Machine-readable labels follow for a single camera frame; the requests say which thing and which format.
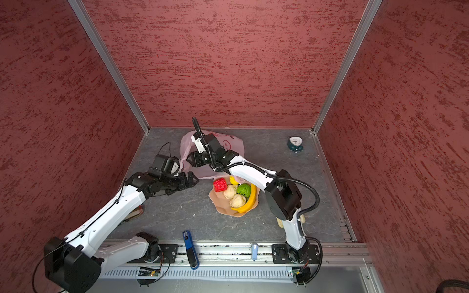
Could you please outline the red fake apple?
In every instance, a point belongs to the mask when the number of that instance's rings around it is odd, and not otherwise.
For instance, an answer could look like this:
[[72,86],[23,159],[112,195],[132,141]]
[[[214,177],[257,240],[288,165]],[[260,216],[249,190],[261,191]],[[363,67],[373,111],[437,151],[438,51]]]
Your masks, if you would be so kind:
[[228,189],[228,184],[224,178],[218,178],[213,182],[213,189],[215,192],[224,192]]

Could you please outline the pink translucent plastic bag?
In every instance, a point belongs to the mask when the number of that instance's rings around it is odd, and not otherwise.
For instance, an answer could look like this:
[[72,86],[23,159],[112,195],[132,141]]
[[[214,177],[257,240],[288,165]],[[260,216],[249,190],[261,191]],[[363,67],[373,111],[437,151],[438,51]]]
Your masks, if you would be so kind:
[[[218,177],[223,177],[222,173],[217,173],[213,171],[208,165],[201,166],[198,168],[195,168],[190,165],[190,163],[187,161],[189,155],[192,152],[197,152],[198,149],[195,146],[195,143],[192,141],[191,137],[196,133],[195,130],[188,132],[183,136],[183,138],[180,141],[180,171],[181,172],[192,172],[198,179],[204,180],[204,179],[215,179]],[[239,153],[241,156],[244,156],[244,143],[243,140],[232,135],[228,134],[221,134],[221,133],[216,133],[213,131],[206,131],[203,130],[203,133],[208,136],[209,134],[213,134],[215,138],[218,140],[218,142],[226,149],[226,150],[233,150],[237,153]]]

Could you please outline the green fake fruit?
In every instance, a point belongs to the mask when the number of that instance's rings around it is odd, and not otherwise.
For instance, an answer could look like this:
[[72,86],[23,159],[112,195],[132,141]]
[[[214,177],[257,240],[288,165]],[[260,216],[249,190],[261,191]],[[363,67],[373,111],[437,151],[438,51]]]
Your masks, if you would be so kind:
[[248,183],[240,184],[236,190],[237,194],[242,195],[248,199],[252,193],[251,185]]

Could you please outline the beige fake ginger root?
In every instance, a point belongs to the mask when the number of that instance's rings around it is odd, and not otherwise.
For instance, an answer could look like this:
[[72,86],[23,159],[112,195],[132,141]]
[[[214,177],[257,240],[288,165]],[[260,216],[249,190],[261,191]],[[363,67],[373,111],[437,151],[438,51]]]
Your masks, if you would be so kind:
[[223,196],[227,200],[231,200],[237,194],[238,185],[229,184],[227,189],[223,191]]
[[247,200],[245,196],[240,195],[240,194],[235,194],[232,199],[230,200],[230,207],[237,209],[246,204]]

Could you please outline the yellow fake banana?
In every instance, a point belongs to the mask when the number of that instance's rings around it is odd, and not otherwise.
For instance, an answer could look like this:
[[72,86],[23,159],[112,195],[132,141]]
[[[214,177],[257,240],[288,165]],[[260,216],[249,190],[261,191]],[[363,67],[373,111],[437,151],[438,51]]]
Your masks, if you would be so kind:
[[250,190],[251,190],[251,193],[250,193],[250,197],[248,198],[247,202],[239,208],[231,207],[231,210],[236,211],[240,214],[243,214],[243,213],[249,212],[253,208],[253,206],[257,202],[256,186],[254,184],[251,184],[250,185]]

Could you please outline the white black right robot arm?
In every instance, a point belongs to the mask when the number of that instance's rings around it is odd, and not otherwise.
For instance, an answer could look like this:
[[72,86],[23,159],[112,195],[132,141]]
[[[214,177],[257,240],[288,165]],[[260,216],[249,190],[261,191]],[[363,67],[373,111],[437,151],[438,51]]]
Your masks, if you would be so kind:
[[198,131],[192,135],[191,141],[197,148],[189,155],[191,166],[198,168],[208,165],[215,172],[245,179],[265,193],[271,212],[283,225],[289,260],[305,263],[309,241],[301,221],[302,195],[297,187],[299,182],[285,170],[274,172],[261,168],[237,152],[226,150],[212,134],[204,135]]

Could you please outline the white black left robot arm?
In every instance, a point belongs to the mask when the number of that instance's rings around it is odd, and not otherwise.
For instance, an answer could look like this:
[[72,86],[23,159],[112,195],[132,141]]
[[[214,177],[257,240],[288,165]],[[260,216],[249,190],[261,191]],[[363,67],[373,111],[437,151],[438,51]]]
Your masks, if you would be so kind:
[[69,293],[85,293],[99,277],[129,261],[163,263],[157,237],[140,232],[102,250],[101,244],[131,212],[152,197],[194,187],[199,179],[181,172],[177,157],[156,155],[147,172],[126,178],[105,206],[65,238],[51,238],[44,247],[45,277]]

